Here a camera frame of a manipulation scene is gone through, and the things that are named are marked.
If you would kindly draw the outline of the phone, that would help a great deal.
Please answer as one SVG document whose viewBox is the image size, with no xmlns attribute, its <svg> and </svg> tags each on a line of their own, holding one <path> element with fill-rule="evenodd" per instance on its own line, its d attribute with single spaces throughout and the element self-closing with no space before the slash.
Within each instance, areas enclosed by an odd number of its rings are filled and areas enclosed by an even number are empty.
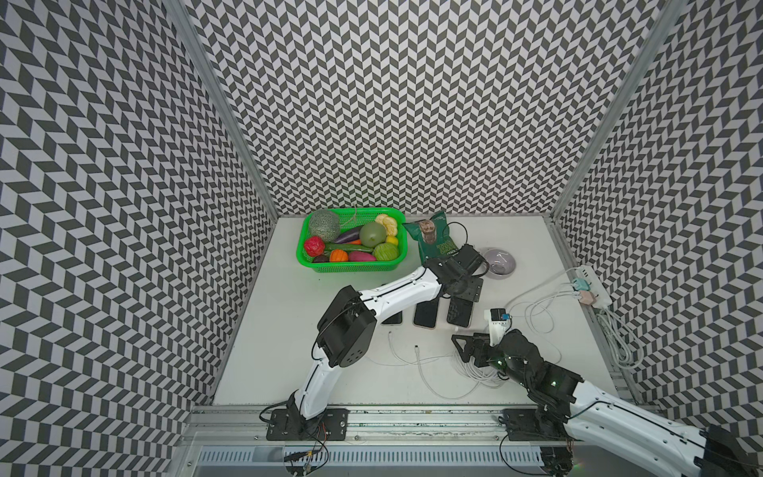
<svg viewBox="0 0 763 477">
<path fill-rule="evenodd" d="M 397 312 L 381 322 L 385 326 L 395 326 L 403 323 L 403 312 Z"/>
<path fill-rule="evenodd" d="M 436 327 L 439 299 L 417 303 L 413 315 L 413 325 L 426 329 Z"/>
<path fill-rule="evenodd" d="M 459 328 L 468 328 L 471 324 L 473 306 L 472 301 L 452 297 L 449 301 L 446 322 Z"/>
</svg>

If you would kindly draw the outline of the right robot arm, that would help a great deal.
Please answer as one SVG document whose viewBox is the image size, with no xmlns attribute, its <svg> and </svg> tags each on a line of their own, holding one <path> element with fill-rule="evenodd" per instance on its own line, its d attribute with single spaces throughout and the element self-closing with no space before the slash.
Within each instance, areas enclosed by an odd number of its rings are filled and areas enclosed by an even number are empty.
<svg viewBox="0 0 763 477">
<path fill-rule="evenodd" d="M 536 404 L 542 434 L 560 427 L 574 440 L 603 448 L 656 476 L 759 476 L 762 466 L 718 425 L 699 429 L 646 411 L 540 355 L 519 330 L 498 344 L 489 335 L 454 335 L 460 359 L 522 386 Z"/>
</svg>

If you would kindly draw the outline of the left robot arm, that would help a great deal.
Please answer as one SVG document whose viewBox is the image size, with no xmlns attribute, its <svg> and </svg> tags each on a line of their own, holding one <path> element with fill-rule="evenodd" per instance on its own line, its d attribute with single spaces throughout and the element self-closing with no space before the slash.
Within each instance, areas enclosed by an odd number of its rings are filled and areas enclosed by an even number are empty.
<svg viewBox="0 0 763 477">
<path fill-rule="evenodd" d="M 445 295 L 465 291 L 485 258 L 465 244 L 455 254 L 425 260 L 414 272 L 377 288 L 358 291 L 348 285 L 337 293 L 318 323 L 311 347 L 311 370 L 288 399 L 286 409 L 298 423 L 309 423 L 326 411 L 342 370 L 369 350 L 379 321 Z"/>
</svg>

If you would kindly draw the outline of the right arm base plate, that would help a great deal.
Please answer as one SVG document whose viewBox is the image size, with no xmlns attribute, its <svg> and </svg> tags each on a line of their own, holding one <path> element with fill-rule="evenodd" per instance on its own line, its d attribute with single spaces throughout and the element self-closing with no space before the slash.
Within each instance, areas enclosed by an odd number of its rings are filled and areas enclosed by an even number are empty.
<svg viewBox="0 0 763 477">
<path fill-rule="evenodd" d="M 567 441 L 562 423 L 542 415 L 539 409 L 503 409 L 499 423 L 510 441 Z"/>
</svg>

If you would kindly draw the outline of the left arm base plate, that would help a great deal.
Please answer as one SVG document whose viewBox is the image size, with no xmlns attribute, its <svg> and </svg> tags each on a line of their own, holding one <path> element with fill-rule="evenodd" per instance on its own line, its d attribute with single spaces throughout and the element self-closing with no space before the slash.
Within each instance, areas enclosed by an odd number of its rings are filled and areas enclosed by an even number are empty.
<svg viewBox="0 0 763 477">
<path fill-rule="evenodd" d="M 349 409 L 326 409 L 322 415 L 307 419 L 288 409 L 275 409 L 267 424 L 267 441 L 344 441 Z"/>
</svg>

